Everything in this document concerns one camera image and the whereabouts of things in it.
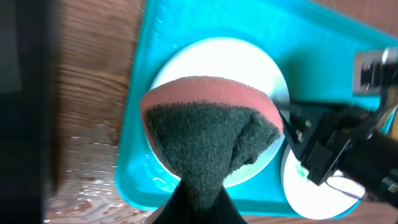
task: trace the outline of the white dish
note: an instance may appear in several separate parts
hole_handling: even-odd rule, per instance
[[[278,66],[260,48],[243,40],[219,37],[189,45],[163,66],[151,89],[190,76],[235,80],[267,93],[272,100],[289,102],[287,85]],[[275,157],[283,141],[282,135],[260,155],[256,163],[242,166],[229,175],[224,180],[224,186],[232,187],[258,174]],[[158,162],[169,174],[179,179]]]
[[[365,189],[356,182],[339,177],[343,173],[336,171],[328,183],[339,190],[355,195],[349,197],[328,186],[315,185],[307,179],[308,171],[295,158],[290,147],[285,150],[280,176],[289,205],[301,216],[314,220],[332,218],[351,208],[361,198]]]

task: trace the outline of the wood grain surface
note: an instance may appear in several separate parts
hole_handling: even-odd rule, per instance
[[[318,2],[398,36],[396,0]],[[61,0],[58,65],[60,181],[45,223],[143,223],[121,200],[114,169],[144,0]],[[387,205],[362,203],[341,220],[246,217],[249,223],[395,223]]]

